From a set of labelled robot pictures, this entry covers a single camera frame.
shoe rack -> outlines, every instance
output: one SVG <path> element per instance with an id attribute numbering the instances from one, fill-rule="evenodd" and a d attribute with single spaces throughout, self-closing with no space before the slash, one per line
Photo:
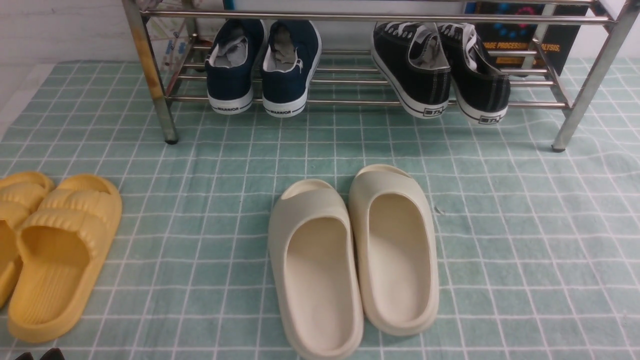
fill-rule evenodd
<path id="1" fill-rule="evenodd" d="M 490 0 L 495 2 L 513 2 L 513 0 Z M 543 15 L 382 15 L 372 13 L 301 13 L 301 12 L 246 12 L 235 10 L 210 11 L 196 9 L 192 0 L 182 0 L 182 9 L 179 10 L 140 10 L 136 0 L 122 0 L 127 20 L 131 28 L 138 56 L 142 64 L 151 98 L 156 109 L 160 126 L 164 133 L 164 140 L 168 144 L 178 142 L 178 133 L 173 122 L 171 105 L 176 101 L 208 102 L 206 86 L 202 86 L 202 95 L 178 95 L 178 90 L 183 81 L 204 81 L 205 74 L 188 72 L 188 70 L 204 70 L 204 56 L 209 50 L 198 37 L 196 18 L 216 19 L 306 19 L 313 21 L 411 21 L 411 22 L 501 22 L 505 24 L 538 24 L 533 40 L 528 50 L 524 51 L 489 51 L 493 56 L 520 56 L 524 57 L 524 66 L 518 69 L 504 69 L 514 76 L 541 76 L 544 80 L 511 80 L 512 87 L 545 87 L 550 88 L 556 101 L 511 101 L 512 108 L 561 110 L 565 120 L 552 145 L 555 152 L 563 152 L 566 149 L 573 133 L 577 129 L 582 117 L 593 100 L 596 91 L 600 87 L 609 67 L 613 63 L 620 47 L 624 43 L 631 27 L 640 13 L 640 0 L 625 0 L 617 17 L 611 8 L 603 0 L 518 0 L 518 3 L 545 4 Z M 588 5 L 593 16 L 553 16 L 556 5 Z M 163 85 L 162 76 L 158 71 L 156 58 L 153 54 L 147 22 L 151 17 L 178 17 L 186 19 L 186 27 L 189 33 L 189 41 L 184 56 L 179 62 L 178 70 L 170 78 L 167 86 Z M 541 59 L 543 63 L 550 64 L 545 52 L 542 50 L 540 39 L 544 37 L 547 26 L 557 25 L 588 25 L 601 26 L 608 33 L 598 56 L 593 63 L 577 96 L 572 96 L 564 89 L 561 80 L 553 66 L 547 65 L 543 69 L 532 69 L 533 59 Z M 345 51 L 328 50 L 324 55 L 368 56 L 369 51 Z M 377 79 L 334 79 L 323 74 L 375 74 L 378 70 L 374 67 L 326 67 L 320 66 L 316 70 L 316 78 L 312 80 L 315 85 L 378 85 L 388 86 L 385 80 Z M 255 103 L 262 102 L 261 98 L 254 99 Z M 399 101 L 379 100 L 340 100 L 340 99 L 310 99 L 309 104 L 316 105 L 348 105 L 348 106 L 400 106 Z M 456 101 L 450 100 L 450 106 L 455 106 Z"/>

floor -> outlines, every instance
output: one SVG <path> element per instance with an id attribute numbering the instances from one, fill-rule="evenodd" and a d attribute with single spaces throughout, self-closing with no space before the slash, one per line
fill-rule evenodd
<path id="1" fill-rule="evenodd" d="M 567 64 L 572 93 L 588 63 Z M 315 96 L 394 98 L 365 86 Z M 433 207 L 440 309 L 418 336 L 367 323 L 351 359 L 638 360 L 639 100 L 640 60 L 617 60 L 562 154 L 550 151 L 562 115 L 519 109 L 477 127 L 456 108 L 417 120 L 310 107 L 280 120 L 260 106 L 229 117 L 177 103 L 180 142 L 166 145 L 138 64 L 59 64 L 0 142 L 0 176 L 96 173 L 119 187 L 124 217 L 76 327 L 27 344 L 0 310 L 0 359 L 53 346 L 68 360 L 296 359 L 266 250 L 269 210 L 297 180 L 346 196 L 358 169 L 390 163 Z"/>
<path id="2" fill-rule="evenodd" d="M 20 115 L 54 65 L 0 64 L 0 138 Z"/>

canvas sneaker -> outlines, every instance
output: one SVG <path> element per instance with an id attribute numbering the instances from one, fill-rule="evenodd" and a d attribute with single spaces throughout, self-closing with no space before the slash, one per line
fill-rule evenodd
<path id="1" fill-rule="evenodd" d="M 409 114 L 429 119 L 446 109 L 451 68 L 435 24 L 378 23 L 371 56 Z"/>
<path id="2" fill-rule="evenodd" d="M 460 109 L 471 124 L 497 124 L 507 112 L 509 76 L 495 66 L 472 24 L 438 29 Z"/>
<path id="3" fill-rule="evenodd" d="M 204 67 L 207 95 L 216 113 L 237 114 L 253 101 L 253 69 L 266 50 L 262 20 L 228 20 L 213 40 Z"/>
<path id="4" fill-rule="evenodd" d="M 322 41 L 307 20 L 279 20 L 271 26 L 262 62 L 262 103 L 275 117 L 292 117 L 304 110 L 309 83 L 316 71 Z"/>

cream slide sandal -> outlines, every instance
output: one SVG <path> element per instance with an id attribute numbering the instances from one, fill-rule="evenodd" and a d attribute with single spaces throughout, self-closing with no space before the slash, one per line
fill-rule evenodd
<path id="1" fill-rule="evenodd" d="M 396 336 L 418 334 L 436 318 L 438 262 L 429 203 L 406 172 L 359 171 L 349 191 L 362 304 L 368 319 Z"/>
<path id="2" fill-rule="evenodd" d="M 64 180 L 18 230 L 24 263 L 9 303 L 9 332 L 53 340 L 80 319 L 122 216 L 118 189 L 83 174 Z"/>
<path id="3" fill-rule="evenodd" d="M 351 355 L 364 314 L 349 215 L 331 185 L 307 179 L 284 191 L 269 220 L 269 255 L 293 349 L 306 360 Z"/>

white wall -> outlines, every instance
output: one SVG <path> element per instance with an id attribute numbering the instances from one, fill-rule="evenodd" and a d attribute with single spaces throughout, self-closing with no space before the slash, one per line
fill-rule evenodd
<path id="1" fill-rule="evenodd" d="M 219 3 L 220 0 L 205 0 Z M 623 0 L 610 0 L 620 9 Z M 381 13 L 456 13 L 461 3 L 345 0 L 236 0 L 254 10 L 366 11 Z M 211 30 L 215 25 L 203 26 Z M 372 23 L 329 22 L 320 25 L 325 47 L 367 48 Z M 120 0 L 20 0 L 0 6 L 0 63 L 51 63 L 65 60 L 135 60 L 136 53 Z M 620 56 L 640 57 L 632 46 L 640 21 Z M 583 26 L 572 56 L 595 56 L 605 38 L 602 28 Z"/>

